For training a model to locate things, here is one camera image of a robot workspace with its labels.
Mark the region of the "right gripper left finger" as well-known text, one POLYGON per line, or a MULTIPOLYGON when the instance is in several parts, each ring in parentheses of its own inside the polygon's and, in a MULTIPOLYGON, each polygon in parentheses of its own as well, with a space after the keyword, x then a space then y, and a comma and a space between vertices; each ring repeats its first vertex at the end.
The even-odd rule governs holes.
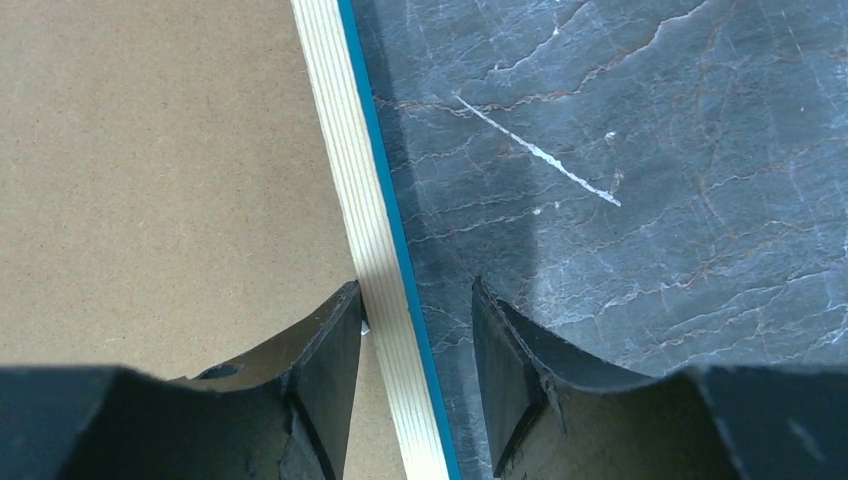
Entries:
POLYGON ((361 346, 357 282, 194 378, 119 365, 1 371, 5 479, 339 479, 361 346))

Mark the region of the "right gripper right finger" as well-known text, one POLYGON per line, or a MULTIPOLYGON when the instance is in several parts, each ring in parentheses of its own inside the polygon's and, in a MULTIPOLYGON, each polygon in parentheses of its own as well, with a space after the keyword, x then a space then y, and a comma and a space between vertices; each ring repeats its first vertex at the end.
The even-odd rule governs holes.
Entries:
POLYGON ((483 280, 474 350, 498 479, 843 479, 843 365, 693 365, 663 377, 604 361, 483 280))

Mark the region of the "brown cardboard backing board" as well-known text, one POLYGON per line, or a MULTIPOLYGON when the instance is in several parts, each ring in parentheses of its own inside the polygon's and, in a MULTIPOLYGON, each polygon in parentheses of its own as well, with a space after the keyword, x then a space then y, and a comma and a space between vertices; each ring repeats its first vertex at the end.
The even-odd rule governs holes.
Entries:
POLYGON ((288 1, 1 5, 1 362, 193 377, 355 276, 288 1))

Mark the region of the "wooden picture frame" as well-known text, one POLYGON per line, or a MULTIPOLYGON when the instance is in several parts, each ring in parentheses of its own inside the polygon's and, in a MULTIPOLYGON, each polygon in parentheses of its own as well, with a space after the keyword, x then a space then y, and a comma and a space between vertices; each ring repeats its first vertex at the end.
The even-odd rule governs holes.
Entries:
POLYGON ((458 479, 353 4, 292 9, 406 476, 458 479))

